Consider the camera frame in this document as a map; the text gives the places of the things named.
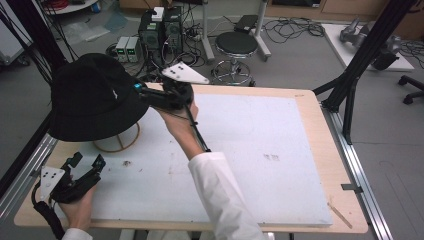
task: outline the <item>person's hand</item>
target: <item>person's hand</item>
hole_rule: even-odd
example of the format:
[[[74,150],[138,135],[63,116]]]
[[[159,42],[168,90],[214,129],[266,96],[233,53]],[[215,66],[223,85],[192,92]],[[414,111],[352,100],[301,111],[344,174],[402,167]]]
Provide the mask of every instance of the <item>person's hand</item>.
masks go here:
[[[65,204],[59,203],[60,208],[65,213],[69,222],[69,228],[78,228],[87,231],[91,223],[91,209],[93,194],[96,186],[93,186],[88,192],[78,201]]]
[[[166,112],[165,110],[161,109],[156,110],[165,121],[168,131],[180,144],[189,160],[191,160],[194,156],[204,152],[197,142],[196,135],[190,126],[190,121],[185,110],[179,112]],[[196,120],[197,114],[199,113],[199,108],[196,106],[194,100],[190,105],[190,112],[193,116],[193,119]]]
[[[168,112],[167,110],[156,109],[163,120],[165,121],[168,131],[175,138],[178,137],[187,137],[187,135],[193,135],[193,130],[190,126],[190,121],[188,120],[187,113],[185,109],[179,111]],[[196,106],[196,103],[193,101],[190,105],[191,115],[193,119],[196,120],[197,114],[199,113],[199,108]]]

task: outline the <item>office chair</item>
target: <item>office chair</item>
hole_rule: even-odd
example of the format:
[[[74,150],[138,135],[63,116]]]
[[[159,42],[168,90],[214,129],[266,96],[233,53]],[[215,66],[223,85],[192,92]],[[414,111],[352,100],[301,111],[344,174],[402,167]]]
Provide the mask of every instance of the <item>office chair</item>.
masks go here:
[[[401,85],[401,86],[403,86],[407,83],[410,83],[413,86],[421,89],[421,91],[419,91],[419,92],[410,93],[410,94],[406,95],[405,99],[403,99],[403,103],[409,105],[409,104],[413,103],[413,100],[412,100],[413,98],[424,97],[424,83],[418,82],[417,80],[410,78],[408,76],[405,76],[405,75],[403,75],[398,82],[398,84]]]

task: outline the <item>black pole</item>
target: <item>black pole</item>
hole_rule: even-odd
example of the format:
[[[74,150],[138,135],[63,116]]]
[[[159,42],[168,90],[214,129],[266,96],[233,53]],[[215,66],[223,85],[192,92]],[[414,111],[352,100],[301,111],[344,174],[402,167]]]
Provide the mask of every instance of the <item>black pole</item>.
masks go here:
[[[48,62],[51,71],[54,72],[65,65],[67,63],[65,56],[32,0],[6,1],[31,37],[40,54]]]
[[[347,98],[343,119],[343,136],[349,144],[352,144],[350,133],[356,85],[370,63],[378,56],[380,48],[415,2],[416,0],[391,0],[346,70],[338,78],[313,90],[318,95],[333,88],[330,96],[322,102],[322,107],[332,112],[338,112],[340,104]]]

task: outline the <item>black tripod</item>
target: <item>black tripod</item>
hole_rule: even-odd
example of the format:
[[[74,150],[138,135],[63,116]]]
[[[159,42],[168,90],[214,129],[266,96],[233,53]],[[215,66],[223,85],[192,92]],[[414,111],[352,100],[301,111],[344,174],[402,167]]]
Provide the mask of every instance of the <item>black tripod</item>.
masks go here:
[[[331,112],[338,112],[340,104],[346,98],[343,136],[349,144],[352,144],[350,132],[356,84],[415,2],[416,0],[391,0],[346,70],[338,78],[313,90],[315,95],[318,95],[334,88],[330,96],[322,102],[322,107]]]

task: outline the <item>white board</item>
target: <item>white board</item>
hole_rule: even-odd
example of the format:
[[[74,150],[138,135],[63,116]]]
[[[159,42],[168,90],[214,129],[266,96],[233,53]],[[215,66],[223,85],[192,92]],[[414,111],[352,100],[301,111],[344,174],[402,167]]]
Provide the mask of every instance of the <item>white board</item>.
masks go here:
[[[336,25],[336,24],[322,24],[325,28],[325,35],[327,39],[331,42],[331,46],[339,57],[340,61],[343,63],[345,67],[349,65],[352,61],[353,56],[355,56],[357,52],[357,48],[352,45],[350,42],[341,42],[340,41],[340,31],[345,29],[348,25]],[[362,28],[362,26],[357,27],[357,32]],[[387,69],[384,71],[412,71],[414,67],[406,60],[400,53],[396,54],[399,57],[394,63],[392,63]],[[367,70],[376,70],[372,66],[368,66]]]
[[[212,151],[224,152],[258,223],[332,224],[327,201],[294,99],[196,95],[198,128]],[[121,153],[102,153],[106,166],[94,197],[93,218],[209,222],[188,160],[149,109],[141,136]],[[83,143],[77,178],[99,153]]]

